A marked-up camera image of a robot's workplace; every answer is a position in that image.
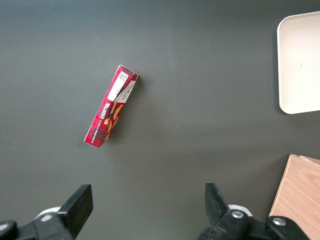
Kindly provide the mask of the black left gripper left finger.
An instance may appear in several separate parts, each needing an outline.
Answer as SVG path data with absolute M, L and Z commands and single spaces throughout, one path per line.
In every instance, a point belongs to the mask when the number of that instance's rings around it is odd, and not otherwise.
M 30 223 L 0 222 L 2 240 L 75 240 L 93 211 L 92 186 L 82 184 L 61 206 L 48 208 Z

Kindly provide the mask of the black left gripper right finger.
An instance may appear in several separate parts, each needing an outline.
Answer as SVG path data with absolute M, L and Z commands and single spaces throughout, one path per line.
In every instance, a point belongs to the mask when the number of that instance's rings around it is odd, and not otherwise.
M 210 222 L 199 240 L 308 240 L 296 222 L 284 216 L 256 220 L 239 205 L 227 204 L 215 183 L 205 184 L 205 210 Z

